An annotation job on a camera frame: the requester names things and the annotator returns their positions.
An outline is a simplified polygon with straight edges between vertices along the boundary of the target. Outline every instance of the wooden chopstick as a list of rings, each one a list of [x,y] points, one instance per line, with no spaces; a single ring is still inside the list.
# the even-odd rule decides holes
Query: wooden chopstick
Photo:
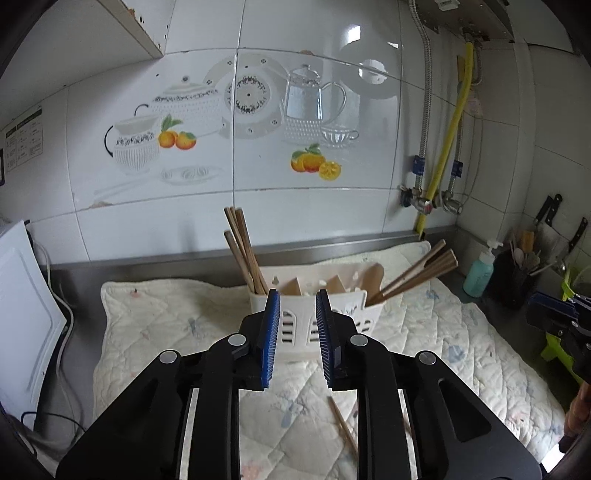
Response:
[[[240,251],[241,257],[244,260],[244,264],[246,265],[246,269],[248,270],[248,274],[253,280],[253,290],[252,291],[255,294],[262,294],[263,293],[262,285],[258,284],[256,281],[254,281],[256,279],[256,275],[254,275],[254,271],[253,271],[251,263],[249,261],[248,254],[246,253],[246,249],[244,247],[244,241],[242,239],[240,229],[238,228],[238,221],[236,219],[236,211],[234,210],[234,207],[225,207],[223,211],[226,214],[226,219],[228,219],[228,225],[230,225],[230,229],[232,230],[235,242],[238,245],[238,250]],[[238,266],[240,267],[240,261],[238,259],[236,259],[236,261],[238,262]]]
[[[248,236],[248,228],[246,228],[246,220],[244,218],[244,212],[241,208],[236,210],[236,221],[238,223],[238,229],[242,234],[242,241],[244,242],[244,250],[246,252],[246,259],[251,267],[252,279],[254,280],[257,289],[261,289],[261,294],[267,295],[269,293],[269,287],[262,276],[261,268],[259,267],[254,252],[252,251],[251,239]]]
[[[240,253],[242,254],[242,258],[246,261],[246,251],[244,250],[244,242],[242,241],[242,237],[240,236],[240,230],[238,229],[238,223],[236,221],[236,213],[234,212],[233,207],[226,207],[224,208],[223,212],[226,214],[226,218],[228,219],[228,225],[230,225],[230,229],[236,239],[236,243],[238,244],[238,248],[240,249]]]
[[[392,282],[390,282],[388,285],[386,285],[384,288],[382,288],[379,292],[377,292],[375,295],[373,295],[365,303],[366,306],[375,305],[376,303],[381,303],[383,300],[380,300],[380,299],[384,295],[387,294],[388,290],[390,290],[391,288],[396,287],[396,285],[399,282],[401,282],[402,280],[405,280],[406,277],[408,277],[411,273],[413,273],[415,270],[419,269],[426,262],[428,262],[429,260],[431,260],[435,255],[437,255],[439,253],[439,251],[443,247],[445,247],[445,244],[446,244],[445,243],[445,240],[443,240],[443,239],[439,240],[438,243],[426,255],[424,255],[418,262],[416,262],[407,271],[405,271],[402,275],[400,275],[398,278],[396,278],[395,280],[393,280]]]
[[[337,406],[333,397],[329,397],[329,405],[330,405],[330,409],[333,412],[333,415],[335,416],[337,422],[339,423],[340,429],[343,430],[343,433],[345,434],[345,438],[347,440],[347,443],[349,444],[349,447],[351,448],[351,451],[355,455],[355,460],[358,461],[359,460],[359,452],[357,450],[357,444],[355,443],[355,439],[353,438],[353,434],[349,430],[349,426],[347,425],[347,422],[345,422],[345,419],[341,415],[339,407]]]
[[[230,230],[226,230],[223,233],[223,236],[226,237],[226,242],[228,242],[228,246],[230,247],[230,250],[232,251],[234,258],[236,259],[236,263],[238,263],[238,266],[240,267],[240,271],[242,272],[242,276],[244,278],[244,281],[246,282],[246,285],[248,286],[248,289],[251,292],[256,293],[251,273],[248,270],[248,265],[246,264],[244,257],[240,253],[240,249],[238,248],[236,242],[234,241],[232,232]]]
[[[421,283],[425,283],[428,280],[432,280],[433,278],[436,278],[436,277],[441,277],[442,275],[445,275],[446,273],[449,273],[452,270],[455,270],[457,268],[457,266],[458,266],[458,263],[457,263],[457,259],[456,259],[455,255],[453,255],[453,258],[448,257],[448,259],[446,259],[444,261],[440,261],[438,259],[436,262],[433,262],[433,264],[429,265],[429,267],[427,267],[425,270],[423,270],[419,275],[411,278],[407,282],[400,285],[398,288],[395,288],[390,293],[385,295],[383,297],[384,298],[383,301],[389,300],[392,297],[395,297],[396,295],[400,295],[401,293],[411,290],[412,288],[419,286]]]

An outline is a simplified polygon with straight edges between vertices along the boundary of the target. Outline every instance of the white appliance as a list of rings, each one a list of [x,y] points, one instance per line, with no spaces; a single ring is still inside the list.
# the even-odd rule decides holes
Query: white appliance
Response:
[[[24,223],[0,226],[0,403],[20,419],[36,411],[66,319],[51,296]],[[35,415],[24,423],[33,427]]]

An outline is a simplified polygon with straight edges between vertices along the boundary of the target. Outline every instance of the instruction label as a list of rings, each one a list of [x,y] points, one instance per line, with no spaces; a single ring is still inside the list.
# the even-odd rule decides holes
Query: instruction label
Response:
[[[43,125],[41,107],[17,123],[6,133],[5,160],[6,171],[43,153]]]

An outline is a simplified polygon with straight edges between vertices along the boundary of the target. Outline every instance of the knife handle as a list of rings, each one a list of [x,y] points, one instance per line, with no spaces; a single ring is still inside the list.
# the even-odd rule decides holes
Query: knife handle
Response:
[[[537,226],[538,223],[540,223],[544,219],[546,213],[548,213],[548,210],[550,210],[550,207],[552,206],[553,203],[554,203],[554,199],[550,195],[548,195],[546,197],[544,204],[542,205],[542,208],[538,212],[538,216],[534,220],[535,226]]]
[[[583,218],[581,220],[581,224],[579,225],[577,233],[575,233],[573,239],[569,242],[569,253],[571,253],[574,250],[575,246],[579,243],[579,240],[581,240],[581,237],[583,236],[583,233],[585,232],[585,229],[587,228],[588,224],[589,221],[586,218]]]
[[[550,205],[550,210],[548,211],[548,216],[546,217],[546,225],[552,226],[552,221],[554,220],[554,217],[556,216],[556,213],[558,212],[558,207],[560,207],[561,203],[562,203],[562,195],[560,193],[557,193],[556,196],[554,197],[552,205]]]

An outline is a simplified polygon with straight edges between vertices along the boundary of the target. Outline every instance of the orange fruit decal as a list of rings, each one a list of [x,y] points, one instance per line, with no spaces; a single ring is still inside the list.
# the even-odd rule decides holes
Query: orange fruit decal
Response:
[[[162,132],[158,136],[158,143],[162,148],[170,148],[174,145],[176,139],[174,137],[174,132],[167,130],[166,132]]]
[[[325,161],[318,170],[318,175],[322,180],[336,180],[339,178],[341,166],[335,161]]]
[[[170,148],[176,143],[178,133],[171,130],[171,128],[182,123],[182,120],[173,119],[170,114],[164,117],[164,120],[162,120],[162,133],[158,136],[158,143],[161,147]]]
[[[197,137],[191,132],[180,132],[177,137],[176,145],[181,150],[190,150],[197,143]]]
[[[291,168],[298,172],[316,173],[326,162],[326,158],[320,152],[320,144],[310,145],[305,150],[296,150],[291,154]]]
[[[304,167],[304,162],[302,161],[302,156],[299,156],[295,160],[291,160],[291,168],[293,168],[298,173],[306,171],[306,168]]]
[[[304,153],[301,157],[302,163],[306,171],[310,173],[316,173],[320,166],[326,161],[326,159],[318,153]]]

